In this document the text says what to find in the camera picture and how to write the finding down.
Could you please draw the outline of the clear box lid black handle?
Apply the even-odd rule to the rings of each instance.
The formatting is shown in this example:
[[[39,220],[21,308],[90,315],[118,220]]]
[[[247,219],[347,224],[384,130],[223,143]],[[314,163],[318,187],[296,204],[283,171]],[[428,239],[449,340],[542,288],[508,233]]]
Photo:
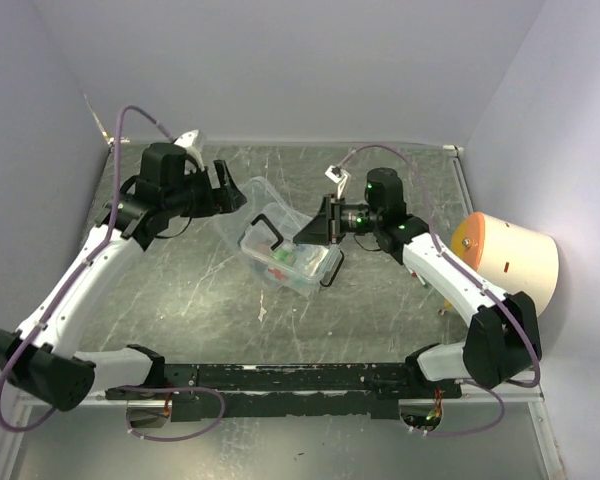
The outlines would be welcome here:
[[[262,233],[274,247],[291,241],[310,220],[293,209],[264,177],[254,177],[239,186],[246,204],[230,214],[213,219],[216,232],[229,246],[238,247],[247,233]]]

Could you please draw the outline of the clear first aid box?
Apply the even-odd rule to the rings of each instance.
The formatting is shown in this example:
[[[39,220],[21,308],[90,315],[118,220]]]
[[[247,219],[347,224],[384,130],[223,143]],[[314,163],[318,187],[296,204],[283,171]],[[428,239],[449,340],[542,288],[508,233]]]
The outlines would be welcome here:
[[[332,285],[344,253],[334,245],[294,243],[294,236],[309,222],[309,216],[277,202],[267,204],[247,222],[237,246],[265,284],[287,287],[304,297]]]

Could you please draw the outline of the small green packet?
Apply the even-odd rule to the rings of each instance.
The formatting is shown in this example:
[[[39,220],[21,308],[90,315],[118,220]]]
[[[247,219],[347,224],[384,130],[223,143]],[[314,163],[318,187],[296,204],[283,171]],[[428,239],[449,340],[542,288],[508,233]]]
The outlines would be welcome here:
[[[297,261],[297,257],[294,252],[284,249],[274,251],[273,258],[276,262],[287,266],[293,266]]]

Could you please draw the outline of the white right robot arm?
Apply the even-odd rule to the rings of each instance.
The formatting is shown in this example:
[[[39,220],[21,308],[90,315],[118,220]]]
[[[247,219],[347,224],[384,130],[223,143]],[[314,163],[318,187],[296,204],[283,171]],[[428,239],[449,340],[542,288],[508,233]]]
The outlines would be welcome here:
[[[404,374],[411,395],[426,397],[442,380],[471,380],[487,389],[502,383],[538,384],[537,378],[523,382],[517,377],[527,369],[538,372],[542,356],[536,307],[528,294],[511,294],[471,272],[431,226],[408,212],[395,170],[370,170],[361,204],[346,202],[350,176],[343,168],[331,166],[325,175],[336,191],[324,196],[294,243],[329,246],[347,234],[371,234],[382,252],[439,292],[468,327],[462,342],[414,353],[417,365]]]

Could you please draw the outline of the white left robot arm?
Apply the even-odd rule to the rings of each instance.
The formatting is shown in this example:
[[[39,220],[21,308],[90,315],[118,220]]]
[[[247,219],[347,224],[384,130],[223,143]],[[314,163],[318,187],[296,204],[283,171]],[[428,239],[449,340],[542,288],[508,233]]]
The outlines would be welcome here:
[[[70,269],[42,305],[12,332],[0,330],[0,368],[7,382],[66,412],[95,391],[130,387],[142,398],[167,385],[165,359],[129,345],[113,352],[81,352],[80,339],[98,305],[176,217],[208,218],[238,211],[246,198],[225,161],[214,161],[217,183],[189,151],[158,142],[142,153],[138,174],[115,182]]]

